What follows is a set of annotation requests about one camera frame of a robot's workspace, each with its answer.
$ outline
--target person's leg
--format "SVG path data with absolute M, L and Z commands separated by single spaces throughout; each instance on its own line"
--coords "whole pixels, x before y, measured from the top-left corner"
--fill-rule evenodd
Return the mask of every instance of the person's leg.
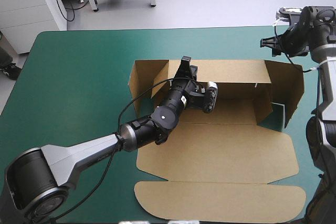
M 13 58 L 0 47 L 0 68 L 4 68 L 11 64 L 13 61 Z
M 21 72 L 21 68 L 18 68 L 15 63 L 12 63 L 13 58 L 0 47 L 0 70 L 5 76 L 12 80 L 17 80 Z

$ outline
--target cardboard flap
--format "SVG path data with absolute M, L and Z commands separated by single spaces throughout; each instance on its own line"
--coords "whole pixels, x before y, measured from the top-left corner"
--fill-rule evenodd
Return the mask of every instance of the cardboard flap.
M 153 79 L 161 69 L 168 63 L 168 60 L 136 60 L 132 67 L 128 82 L 132 98 L 137 97 L 153 84 Z M 134 102 L 134 108 L 139 116 L 141 100 Z
M 169 63 L 155 77 L 154 83 L 174 77 L 180 62 L 169 60 Z M 191 64 L 198 66 L 199 82 L 271 83 L 263 60 L 192 60 Z M 152 97 L 160 88 L 153 90 Z
M 138 182 L 134 191 L 147 212 L 168 220 L 283 223 L 306 201 L 296 186 Z
M 273 102 L 285 105 L 285 126 L 291 119 L 305 92 L 303 74 L 289 63 L 265 60 L 272 81 Z
M 266 184 L 299 171 L 287 134 L 256 125 L 183 122 L 165 144 L 139 149 L 136 165 L 181 182 Z
M 247 99 L 218 99 L 215 109 L 209 114 L 204 113 L 202 110 L 185 110 L 180 116 L 180 123 L 181 122 L 257 124 L 253 100 Z

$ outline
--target shoe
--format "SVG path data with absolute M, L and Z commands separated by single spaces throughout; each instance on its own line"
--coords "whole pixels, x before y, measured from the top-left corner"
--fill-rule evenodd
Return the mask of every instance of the shoe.
M 17 67 L 15 63 L 11 63 L 6 67 L 0 68 L 0 70 L 4 73 L 5 76 L 14 81 L 17 80 L 21 72 L 21 68 Z

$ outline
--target white cabinet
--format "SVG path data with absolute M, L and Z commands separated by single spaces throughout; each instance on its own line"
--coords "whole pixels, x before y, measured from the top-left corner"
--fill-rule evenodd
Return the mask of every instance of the white cabinet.
M 56 0 L 0 0 L 0 31 L 18 54 L 29 52 L 39 33 L 66 29 Z

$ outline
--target white drawer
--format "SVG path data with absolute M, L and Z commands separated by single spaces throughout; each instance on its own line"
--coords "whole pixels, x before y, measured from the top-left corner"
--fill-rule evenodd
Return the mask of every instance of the white drawer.
M 18 54 L 29 52 L 36 36 L 43 31 L 58 31 L 55 21 L 44 21 L 4 28 L 1 32 Z
M 0 12 L 45 4 L 45 0 L 0 0 Z
M 47 5 L 0 12 L 0 29 L 52 20 Z

